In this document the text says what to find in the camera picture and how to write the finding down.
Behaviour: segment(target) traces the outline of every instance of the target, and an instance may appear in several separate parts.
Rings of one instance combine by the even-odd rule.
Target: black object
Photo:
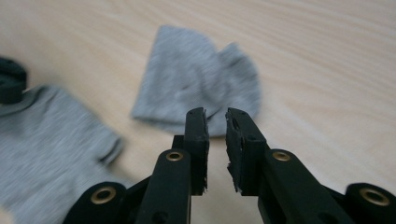
[[[251,117],[229,108],[227,153],[235,189],[258,196],[262,220],[277,223],[396,223],[396,198],[377,186],[328,189],[289,151],[270,149]]]
[[[280,223],[396,223],[396,198],[377,186],[359,183],[343,195],[328,189],[292,153],[270,149],[249,114],[229,108],[227,153],[235,189],[257,196],[262,220]],[[185,135],[176,135],[151,177],[126,189],[105,182],[85,191],[64,224],[187,224],[191,195],[207,187],[209,140],[205,111],[186,117]]]
[[[0,58],[0,104],[16,104],[22,100],[27,88],[27,73],[18,63]]]

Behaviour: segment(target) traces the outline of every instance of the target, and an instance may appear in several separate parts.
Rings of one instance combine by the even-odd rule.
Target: wooden table
[[[396,194],[394,1],[0,1],[0,54],[57,84],[120,134],[111,169],[149,176],[173,135],[129,119],[158,28],[237,42],[257,65],[256,122],[325,186],[368,182]],[[191,223],[262,223],[256,198],[233,190],[223,138],[211,139],[209,189]],[[0,215],[12,223],[12,214]]]

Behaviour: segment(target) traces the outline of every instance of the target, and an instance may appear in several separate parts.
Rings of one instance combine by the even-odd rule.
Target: gray sock
[[[60,88],[0,106],[0,205],[17,224],[57,224],[92,185],[117,179],[107,165],[120,138]]]
[[[186,113],[204,107],[210,136],[226,133],[228,107],[254,117],[261,91],[253,62],[236,44],[217,53],[204,35],[162,26],[131,116],[176,134]]]

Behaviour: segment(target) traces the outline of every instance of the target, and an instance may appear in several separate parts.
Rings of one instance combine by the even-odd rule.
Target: gray cloth
[[[255,117],[260,100],[257,70],[236,44],[217,52],[196,31],[162,26],[131,117],[182,134],[186,113],[202,106],[210,136],[220,136],[228,107]]]
[[[62,223],[92,185],[129,185],[106,169],[121,147],[120,138],[65,91],[34,88],[22,102],[0,105],[0,205],[17,224]]]

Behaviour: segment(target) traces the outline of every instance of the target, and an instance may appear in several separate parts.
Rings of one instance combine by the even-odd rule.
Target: wood grain
[[[112,169],[139,181],[173,136],[128,118],[163,24],[250,55],[262,84],[256,120],[271,147],[335,190],[369,182],[396,194],[395,1],[0,0],[0,54],[29,69],[31,87],[64,87],[122,135]],[[256,199],[234,193],[227,163],[224,139],[213,139],[209,192],[193,198],[191,223],[261,223]]]

